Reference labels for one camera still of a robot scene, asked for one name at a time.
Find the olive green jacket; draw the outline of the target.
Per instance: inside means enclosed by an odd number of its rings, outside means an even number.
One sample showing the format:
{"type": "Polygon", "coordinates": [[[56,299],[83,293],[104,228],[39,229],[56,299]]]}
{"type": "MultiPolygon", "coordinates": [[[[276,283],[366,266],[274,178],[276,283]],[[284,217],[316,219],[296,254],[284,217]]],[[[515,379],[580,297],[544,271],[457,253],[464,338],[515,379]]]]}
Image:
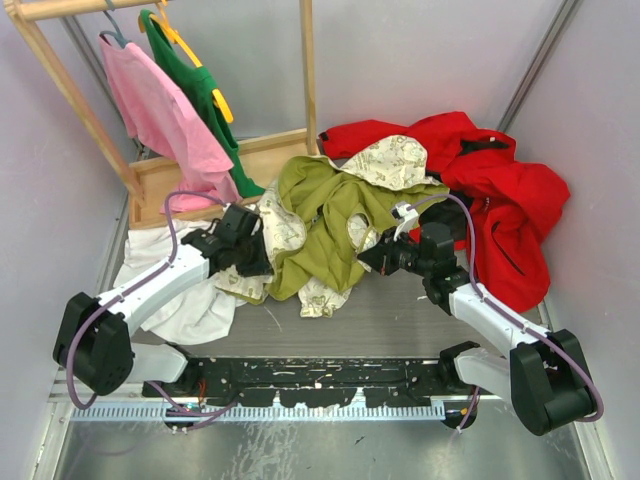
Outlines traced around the olive green jacket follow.
{"type": "Polygon", "coordinates": [[[270,275],[244,278],[231,267],[220,290],[252,304],[297,296],[303,317],[330,317],[368,272],[359,253],[387,229],[399,202],[423,212],[447,187],[427,176],[427,150],[403,135],[386,137],[338,166],[326,156],[296,156],[256,204],[270,275]]]}

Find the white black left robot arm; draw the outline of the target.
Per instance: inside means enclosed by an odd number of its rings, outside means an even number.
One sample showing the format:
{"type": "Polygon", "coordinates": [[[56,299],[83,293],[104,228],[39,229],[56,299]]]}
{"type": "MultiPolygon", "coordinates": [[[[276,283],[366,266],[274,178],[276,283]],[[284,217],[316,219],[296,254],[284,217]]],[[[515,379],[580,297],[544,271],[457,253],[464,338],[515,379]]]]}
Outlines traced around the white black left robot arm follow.
{"type": "Polygon", "coordinates": [[[167,258],[133,280],[92,297],[84,292],[66,304],[53,351],[64,368],[72,398],[80,381],[106,396],[130,381],[163,382],[178,396],[194,393],[199,370],[168,345],[136,344],[143,323],[178,295],[230,267],[244,277],[272,273],[258,212],[228,206],[206,229],[173,236],[167,258]]]}

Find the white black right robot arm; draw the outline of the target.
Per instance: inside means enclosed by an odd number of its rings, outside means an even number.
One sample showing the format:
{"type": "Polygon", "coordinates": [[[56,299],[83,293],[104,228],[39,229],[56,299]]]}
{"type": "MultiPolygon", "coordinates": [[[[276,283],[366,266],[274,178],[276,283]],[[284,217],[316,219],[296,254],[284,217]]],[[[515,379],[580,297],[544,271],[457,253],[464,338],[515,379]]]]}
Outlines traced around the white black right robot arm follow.
{"type": "Polygon", "coordinates": [[[568,330],[549,331],[506,307],[458,263],[448,227],[427,223],[419,241],[395,229],[359,260],[388,276],[405,270],[421,277],[428,299],[479,332],[496,349],[473,342],[441,352],[438,379],[459,394],[470,385],[510,404],[524,427],[541,436],[603,412],[579,340],[568,330]]]}

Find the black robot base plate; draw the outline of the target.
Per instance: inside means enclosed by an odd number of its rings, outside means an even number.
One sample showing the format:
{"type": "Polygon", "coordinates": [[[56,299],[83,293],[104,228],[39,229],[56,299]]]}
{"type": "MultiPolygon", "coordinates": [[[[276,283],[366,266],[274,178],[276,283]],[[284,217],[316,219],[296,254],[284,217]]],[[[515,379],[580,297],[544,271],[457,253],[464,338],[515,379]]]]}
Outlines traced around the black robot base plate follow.
{"type": "Polygon", "coordinates": [[[159,382],[172,399],[194,397],[208,406],[234,401],[244,407],[286,408],[350,405],[358,393],[365,406],[429,406],[442,396],[472,395],[473,387],[444,373],[432,358],[187,357],[173,383],[159,382]]]}

